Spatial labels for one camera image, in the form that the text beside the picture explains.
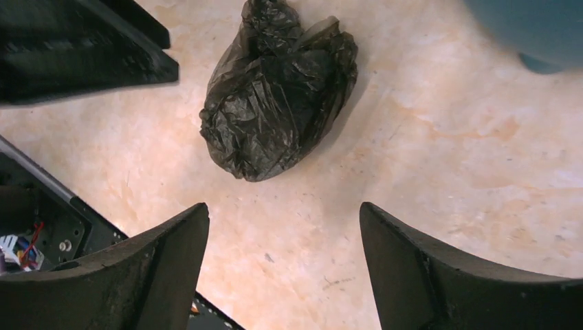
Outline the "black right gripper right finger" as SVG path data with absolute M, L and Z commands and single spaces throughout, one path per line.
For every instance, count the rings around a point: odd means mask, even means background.
M 464 252 L 360 206 L 383 329 L 581 329 L 582 280 L 528 272 Z

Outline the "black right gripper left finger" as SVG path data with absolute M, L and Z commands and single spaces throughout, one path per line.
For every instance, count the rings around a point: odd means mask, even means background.
M 208 207 L 44 272 L 1 277 L 2 329 L 185 329 Z

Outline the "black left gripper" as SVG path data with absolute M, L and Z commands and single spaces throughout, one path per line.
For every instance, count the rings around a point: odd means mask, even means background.
M 169 31 L 135 1 L 1 2 L 1 104 L 174 83 Z

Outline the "black plastic trash bag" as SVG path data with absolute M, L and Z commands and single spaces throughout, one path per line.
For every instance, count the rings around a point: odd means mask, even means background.
M 213 162 L 261 182 L 330 132 L 358 79 L 358 46 L 334 16 L 305 29 L 286 1 L 247 1 L 199 116 Z

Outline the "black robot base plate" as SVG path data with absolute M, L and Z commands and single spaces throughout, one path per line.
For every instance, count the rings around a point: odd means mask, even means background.
M 1 277 L 50 271 L 131 237 L 1 140 Z M 238 329 L 196 292 L 185 329 Z

